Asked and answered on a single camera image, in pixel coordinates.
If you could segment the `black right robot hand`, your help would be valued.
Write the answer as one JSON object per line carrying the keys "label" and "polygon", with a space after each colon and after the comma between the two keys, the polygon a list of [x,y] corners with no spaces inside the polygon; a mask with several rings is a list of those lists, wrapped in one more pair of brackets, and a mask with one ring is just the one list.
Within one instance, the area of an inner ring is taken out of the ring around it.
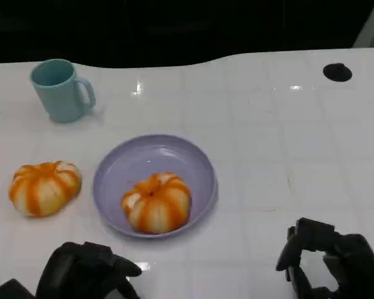
{"label": "black right robot hand", "polygon": [[[324,264],[338,287],[312,287],[300,267],[302,252],[324,252]],[[374,252],[361,234],[342,235],[324,222],[300,218],[287,230],[287,242],[276,263],[292,284],[296,298],[374,298]]]}

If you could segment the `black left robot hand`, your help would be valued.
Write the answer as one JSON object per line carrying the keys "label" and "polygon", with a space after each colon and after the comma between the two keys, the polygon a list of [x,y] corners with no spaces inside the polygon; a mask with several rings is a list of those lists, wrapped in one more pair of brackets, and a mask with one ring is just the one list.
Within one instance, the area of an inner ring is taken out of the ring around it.
{"label": "black left robot hand", "polygon": [[137,264],[110,247],[65,242],[48,259],[36,298],[106,298],[114,290],[123,298],[138,298],[128,278],[141,274]]}

